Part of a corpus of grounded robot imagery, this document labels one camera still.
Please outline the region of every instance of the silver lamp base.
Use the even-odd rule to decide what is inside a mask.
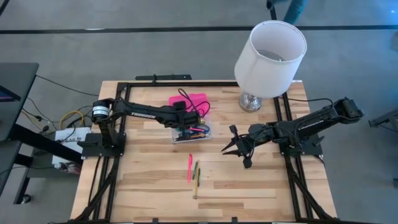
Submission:
[[[239,106],[242,110],[252,113],[260,109],[262,105],[262,98],[250,95],[249,93],[242,92],[239,97]]]

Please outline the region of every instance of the cable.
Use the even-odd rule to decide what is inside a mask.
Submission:
[[[49,80],[49,79],[47,79],[47,78],[41,77],[40,75],[36,75],[36,76],[39,77],[39,78],[42,78],[42,79],[44,79],[44,80],[46,80],[46,81],[48,81],[48,82],[50,82],[50,83],[53,83],[53,84],[56,84],[56,85],[58,85],[58,86],[64,87],[64,88],[66,88],[66,89],[68,89],[68,90],[71,90],[71,91],[75,91],[75,92],[77,92],[77,93],[86,94],[86,95],[89,95],[89,96],[99,96],[99,95],[96,95],[96,94],[85,93],[85,92],[83,92],[83,91],[79,91],[79,90],[72,89],[72,88],[70,88],[70,87],[61,85],[61,84],[56,83],[56,82],[54,82],[54,81],[51,81],[51,80]]]
[[[327,100],[327,101],[330,102],[330,104],[331,104],[332,106],[334,105],[333,101],[332,101],[331,99],[329,99],[329,98],[317,98],[317,99],[312,99],[312,100],[298,100],[298,99],[291,99],[291,98],[288,98],[288,100],[300,101],[300,102],[313,102],[313,101]]]
[[[20,167],[13,167],[13,168],[10,168],[10,169],[3,170],[3,171],[0,172],[0,175],[3,174],[3,173],[5,173],[5,172],[7,172],[7,171],[9,171],[9,170],[18,169],[18,168],[28,168],[28,169],[54,169],[54,167],[26,167],[26,166],[20,166]]]
[[[385,127],[385,126],[382,125],[382,124],[379,124],[379,126],[382,127],[382,128],[385,128],[385,129],[387,129],[387,130],[389,130],[389,131],[393,131],[393,132],[395,132],[395,133],[398,133],[398,131],[396,131],[396,130],[394,130],[394,129],[391,129],[391,128],[388,128],[388,127]]]
[[[25,111],[27,114],[29,114],[29,115],[33,116],[34,118],[36,118],[38,121],[49,121],[47,119],[42,118],[39,115],[32,114],[31,112],[25,110],[25,108],[23,108],[22,110]]]
[[[75,113],[77,113],[77,114],[79,114],[79,115],[81,116],[81,122],[80,122],[80,124],[79,124],[79,126],[81,126],[81,125],[83,124],[84,120],[85,120],[84,115],[83,115],[80,111],[71,111],[71,112],[65,114],[65,115],[62,117],[62,119],[60,120],[59,129],[62,129],[62,122],[63,122],[63,120],[64,120],[67,116],[73,115],[73,114],[75,114]]]
[[[76,122],[79,121],[79,120],[81,120],[81,118],[76,118],[76,119],[74,119],[70,124],[68,124],[67,128],[71,128],[71,127],[72,127],[72,124],[76,123]],[[83,120],[83,127],[87,127],[87,126],[86,126],[86,120],[87,120],[87,119],[84,119],[84,120]]]
[[[36,126],[37,129],[39,129],[40,131],[43,130],[43,128],[39,127],[40,125],[38,125],[38,123],[35,123],[35,122],[33,122],[33,121],[31,120],[31,118],[29,117],[29,115],[28,115],[27,113],[25,113],[25,111],[21,111],[21,113],[22,113],[23,115],[25,115],[25,116],[27,117],[27,119],[29,119],[29,121],[30,121],[32,124],[34,124],[34,125]]]
[[[297,143],[298,147],[300,148],[300,152],[304,151],[303,146],[300,144],[300,140],[298,139],[297,136],[294,136],[292,133],[288,132],[286,129],[283,129],[280,127],[273,126],[272,128],[280,129],[280,130],[284,131],[285,133],[287,133],[289,136],[292,136],[294,138],[294,141]]]
[[[66,141],[70,136],[72,136],[72,135],[75,133],[75,131],[76,131],[76,126],[73,125],[73,131],[72,131],[72,133],[70,133],[70,134],[69,134],[66,138],[64,138],[63,140],[57,140],[57,142],[63,143],[63,142]]]
[[[81,108],[77,109],[77,111],[80,111],[81,109],[86,108],[86,107],[92,108],[93,106],[90,106],[90,105],[82,106]],[[92,109],[90,109],[90,110],[84,115],[84,117],[86,116],[86,117],[88,117],[88,118],[91,119],[91,117],[88,116],[88,114],[91,112],[91,110],[92,110]],[[63,120],[63,122],[65,122],[67,119],[71,118],[73,115],[74,115],[74,114],[68,115],[68,116]]]
[[[191,110],[191,111],[193,111],[193,110],[195,110],[198,114],[200,114],[199,113],[199,111],[198,111],[198,109],[197,109],[197,106],[200,106],[200,105],[202,105],[202,104],[204,104],[204,103],[207,103],[208,105],[209,105],[209,107],[208,107],[208,109],[206,110],[206,112],[203,112],[203,114],[201,115],[201,117],[202,118],[204,118],[205,116],[206,116],[206,114],[209,112],[209,110],[210,110],[210,103],[208,102],[208,101],[203,101],[203,102],[201,102],[201,103],[199,103],[199,104],[197,104],[196,106],[193,104],[193,101],[191,100],[191,98],[189,97],[189,95],[187,94],[187,92],[185,91],[185,90],[183,90],[183,89],[181,89],[181,88],[179,88],[178,89],[178,93],[182,96],[182,97],[184,97],[185,99],[187,99],[189,102],[190,102],[190,106],[189,107],[193,107],[193,109]]]
[[[333,106],[335,105],[334,102],[333,102],[331,99],[329,99],[329,98],[317,98],[317,99],[312,99],[312,100],[298,100],[298,99],[291,99],[291,98],[288,98],[288,100],[300,101],[300,102],[313,102],[313,101],[327,100],[327,101],[330,102],[330,109],[331,109],[331,110],[333,109]],[[299,126],[300,126],[301,124],[305,123],[306,121],[308,121],[308,120],[303,120],[303,121],[299,122],[299,124],[297,124],[296,127],[294,127],[293,135],[295,136],[295,138],[297,137],[297,129],[299,128]]]
[[[35,102],[34,102],[32,99],[30,99],[29,97],[27,97],[27,99],[30,100],[30,101],[32,102],[32,104],[33,104],[33,106],[36,108],[36,110],[37,110],[44,118],[46,118],[48,122],[52,123],[52,126],[55,128],[55,130],[57,130],[57,128],[56,128],[55,125],[54,125],[54,122],[51,121],[50,118],[46,117],[46,116],[39,110],[39,108],[36,106]]]
[[[313,155],[315,158],[317,158],[319,161],[321,161],[321,163],[323,165],[325,165],[325,162],[323,161],[323,159],[321,158],[321,155]]]
[[[98,171],[98,165],[100,164],[100,160],[101,158],[99,157],[97,160],[97,164],[95,165],[95,169],[94,169],[94,176],[93,176],[93,181],[91,183],[91,188],[90,188],[90,194],[88,195],[88,205],[90,205],[90,201],[91,201],[91,194],[93,193],[93,188],[94,188],[94,183],[95,183],[95,177],[97,176],[97,171]]]

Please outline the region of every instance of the wooden table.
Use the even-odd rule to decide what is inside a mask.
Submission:
[[[116,81],[103,82],[99,98],[114,98],[116,85]],[[177,89],[133,87],[129,100],[167,105],[170,96],[178,95]],[[246,113],[238,105],[239,87],[183,89],[187,93],[207,94],[213,139],[172,144],[170,130],[156,121],[128,117],[128,140],[119,165],[111,222],[151,222],[152,218],[159,218],[160,222],[230,222],[231,217],[238,217],[240,222],[294,220],[285,162],[278,145],[270,142],[257,147],[253,166],[247,170],[242,158],[223,156],[220,152],[232,137],[229,125],[236,124],[239,133],[244,134],[250,124],[276,121],[274,101],[264,100],[259,111]],[[291,98],[307,99],[302,82],[293,82],[288,94]],[[310,112],[306,102],[290,101],[290,107],[293,119]],[[197,200],[192,198],[194,183],[187,183],[189,154],[194,161],[200,160]],[[327,213],[336,216],[324,166],[313,156],[302,156],[302,160],[309,191]],[[88,203],[96,161],[97,158],[84,161],[71,218],[79,215]],[[298,189],[297,192],[305,217],[302,195]],[[107,195],[103,197],[100,218],[104,217]]]

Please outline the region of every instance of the pink object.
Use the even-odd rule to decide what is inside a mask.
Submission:
[[[189,130],[192,130],[192,131],[204,131],[204,129],[200,129],[200,128],[189,128]]]
[[[188,96],[192,100],[192,103],[197,107],[199,115],[203,116],[203,114],[206,113],[206,111],[209,109],[209,104],[202,103],[202,102],[207,101],[206,94],[204,94],[204,93],[198,93],[198,94],[192,93],[192,94],[188,94]],[[194,110],[193,107],[191,106],[191,103],[187,99],[185,99],[183,96],[181,96],[181,95],[171,96],[169,98],[169,106],[173,106],[173,104],[175,102],[179,102],[179,101],[184,101],[185,102],[185,104],[187,105],[187,108],[188,108],[187,111]]]
[[[192,155],[189,154],[189,162],[188,162],[188,183],[191,182],[191,167],[192,167]]]

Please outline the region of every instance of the black cable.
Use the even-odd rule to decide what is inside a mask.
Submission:
[[[54,169],[54,167],[26,167],[26,166],[20,166],[20,167],[13,167],[13,168],[10,168],[10,169],[3,170],[3,171],[1,171],[1,172],[0,172],[0,175],[1,175],[1,174],[3,174],[3,173],[5,173],[5,172],[7,172],[7,171],[9,171],[9,170],[12,170],[12,169],[17,169],[17,168],[29,168],[29,169]]]
[[[395,132],[395,133],[398,133],[398,131],[396,131],[396,130],[394,130],[394,129],[392,129],[392,128],[385,127],[385,126],[382,125],[382,124],[379,124],[379,126],[382,127],[382,128],[385,128],[385,129],[387,129],[387,130],[389,130],[389,131],[393,131],[393,132]]]
[[[183,90],[183,89],[181,89],[181,88],[179,88],[178,89],[178,93],[182,96],[182,97],[184,97],[185,99],[187,99],[189,102],[190,102],[190,106],[189,107],[193,107],[193,109],[192,110],[195,110],[197,113],[199,113],[199,111],[198,111],[198,109],[197,109],[197,106],[200,106],[200,105],[202,105],[202,104],[204,104],[204,103],[207,103],[208,105],[209,105],[209,108],[206,110],[206,112],[203,112],[203,114],[201,115],[201,117],[202,118],[204,118],[205,116],[206,116],[206,114],[209,112],[209,110],[210,110],[210,103],[208,102],[208,101],[203,101],[203,102],[201,102],[201,103],[199,103],[199,104],[197,104],[196,106],[193,104],[193,101],[191,100],[191,98],[189,97],[189,95],[187,94],[187,92],[185,91],[185,90]]]
[[[287,133],[289,136],[292,136],[292,137],[294,138],[294,141],[296,142],[296,144],[297,144],[298,147],[300,148],[300,152],[303,152],[303,151],[304,151],[304,150],[303,150],[303,146],[300,144],[300,140],[298,139],[297,136],[294,136],[292,133],[288,132],[286,129],[283,129],[283,128],[280,128],[280,127],[273,126],[273,127],[271,127],[271,128],[280,129],[280,130],[284,131],[285,133]]]
[[[76,131],[76,126],[75,126],[75,124],[73,124],[73,131],[72,131],[72,133],[70,133],[70,134],[68,135],[68,137],[64,138],[63,140],[57,140],[57,142],[63,143],[63,142],[66,141],[70,136],[72,136],[72,134],[75,133],[75,131]]]
[[[47,119],[42,118],[42,117],[39,116],[39,115],[32,114],[31,112],[25,110],[25,108],[23,108],[22,110],[25,111],[25,113],[27,113],[27,114],[33,116],[34,118],[36,118],[38,121],[49,121],[49,120],[47,120]]]
[[[323,161],[323,159],[321,158],[321,156],[320,155],[313,155],[315,158],[317,158],[319,161],[321,161],[321,163],[323,164],[323,165],[325,165],[325,161]]]
[[[97,160],[97,164],[95,165],[95,169],[94,169],[94,177],[93,177],[93,182],[91,183],[91,188],[90,188],[90,194],[88,195],[88,205],[90,205],[90,200],[91,200],[91,194],[93,193],[93,188],[94,188],[94,183],[95,183],[95,178],[97,176],[97,171],[98,171],[98,165],[100,164],[100,160],[101,158],[99,157]]]
[[[288,98],[288,100],[292,100],[292,101],[300,101],[300,102],[313,102],[313,101],[321,101],[321,100],[327,100],[330,102],[330,105],[334,105],[333,101],[329,98],[317,98],[317,99],[312,99],[312,100],[298,100],[298,99],[291,99]]]
[[[49,79],[47,79],[47,78],[41,77],[40,75],[36,75],[36,76],[39,77],[39,78],[42,78],[42,79],[44,79],[44,80],[46,80],[46,81],[48,81],[48,82],[50,82],[50,83],[53,83],[53,84],[56,84],[56,85],[58,85],[58,86],[64,87],[64,88],[66,88],[66,89],[68,89],[68,90],[71,90],[71,91],[75,91],[75,92],[77,92],[77,93],[86,94],[86,95],[89,95],[89,96],[99,96],[99,95],[96,95],[96,94],[85,93],[85,92],[83,92],[83,91],[79,91],[79,90],[72,89],[72,88],[70,88],[70,87],[61,85],[61,84],[56,83],[56,82],[54,82],[54,81],[51,81],[51,80],[49,80]]]
[[[22,113],[22,114],[25,115],[26,118],[29,119],[29,121],[30,121],[32,124],[34,124],[34,126],[36,126],[37,129],[39,129],[40,131],[42,131],[42,129],[41,129],[37,124],[35,124],[35,123],[31,120],[31,118],[30,118],[29,116],[27,116],[25,113]]]
[[[86,108],[86,107],[91,107],[91,108],[92,108],[93,106],[90,106],[90,105],[82,106],[81,108],[77,109],[77,111],[80,111],[81,109]],[[88,114],[91,112],[91,110],[92,110],[92,109],[90,109],[85,115],[83,115],[83,117],[85,117],[85,116],[89,117]],[[75,115],[75,114],[76,114],[76,113],[72,113],[72,114],[68,115],[67,117],[65,117],[65,118],[63,119],[63,122],[65,122],[67,119],[71,118],[71,117],[72,117],[73,115]]]
[[[330,102],[330,109],[331,109],[331,110],[333,109],[333,106],[335,105],[334,102],[333,102],[331,99],[329,99],[329,98],[317,98],[317,99],[312,99],[312,100],[298,100],[298,99],[291,99],[291,98],[288,98],[288,100],[300,101],[300,102],[313,102],[313,101],[327,100],[327,101]],[[295,138],[297,137],[297,129],[299,128],[299,126],[300,126],[301,124],[305,123],[306,121],[308,121],[308,120],[303,120],[303,121],[299,122],[299,124],[297,124],[296,127],[294,127],[293,135],[295,136]]]
[[[51,121],[50,118],[46,117],[46,116],[39,110],[39,108],[36,106],[35,102],[34,102],[32,99],[30,99],[29,97],[27,97],[27,99],[30,100],[30,101],[32,102],[32,104],[33,104],[33,106],[36,108],[36,110],[37,110],[44,118],[46,118],[48,122],[52,123],[52,126],[55,128],[55,130],[57,130],[57,127],[55,127],[54,122]]]
[[[90,116],[87,116],[87,115],[83,115],[83,117],[84,117],[84,118],[89,118],[89,119],[91,119],[91,117],[90,117]],[[81,121],[81,117],[80,117],[80,118],[74,119],[70,124],[68,124],[67,128],[71,128],[72,125],[74,125],[77,121]]]

